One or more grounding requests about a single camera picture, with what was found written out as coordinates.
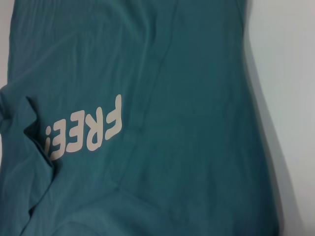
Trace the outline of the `teal blue FREE t-shirt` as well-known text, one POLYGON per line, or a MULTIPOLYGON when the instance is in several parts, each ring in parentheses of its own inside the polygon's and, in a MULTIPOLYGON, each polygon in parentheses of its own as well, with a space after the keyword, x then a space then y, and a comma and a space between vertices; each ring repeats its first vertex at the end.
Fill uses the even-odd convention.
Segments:
POLYGON ((246 0, 14 0, 0 236, 279 236, 246 0))

